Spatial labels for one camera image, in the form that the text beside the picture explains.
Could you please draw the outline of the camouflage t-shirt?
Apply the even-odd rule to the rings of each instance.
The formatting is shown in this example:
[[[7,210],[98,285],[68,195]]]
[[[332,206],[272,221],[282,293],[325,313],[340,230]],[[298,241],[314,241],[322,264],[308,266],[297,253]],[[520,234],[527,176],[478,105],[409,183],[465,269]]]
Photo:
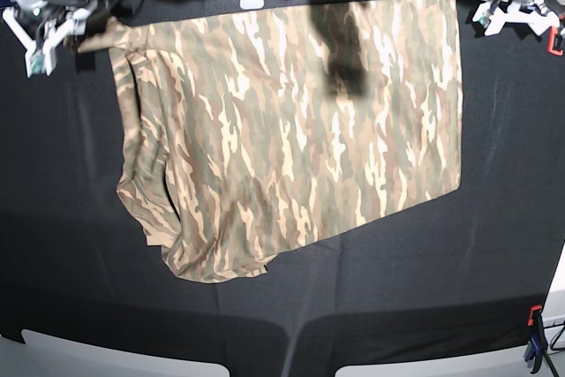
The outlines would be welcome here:
[[[127,26],[106,50],[117,195],[171,273],[221,283],[458,189],[456,0],[293,5]]]

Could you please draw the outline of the red clamp right rear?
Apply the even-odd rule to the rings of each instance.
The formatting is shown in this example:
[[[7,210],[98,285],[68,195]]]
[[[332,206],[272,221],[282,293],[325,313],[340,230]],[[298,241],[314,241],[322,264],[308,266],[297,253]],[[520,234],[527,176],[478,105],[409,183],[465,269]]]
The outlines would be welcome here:
[[[549,33],[547,52],[562,57],[564,55],[564,30],[552,26]]]

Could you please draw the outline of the red blue clamp front right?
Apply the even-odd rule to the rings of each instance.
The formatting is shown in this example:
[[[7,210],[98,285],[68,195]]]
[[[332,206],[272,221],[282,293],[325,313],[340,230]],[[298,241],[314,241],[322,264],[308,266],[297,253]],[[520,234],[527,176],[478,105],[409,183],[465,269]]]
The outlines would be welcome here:
[[[528,318],[529,338],[524,353],[524,362],[531,374],[539,372],[544,355],[547,350],[547,340],[542,318],[542,305],[535,305],[530,309]]]

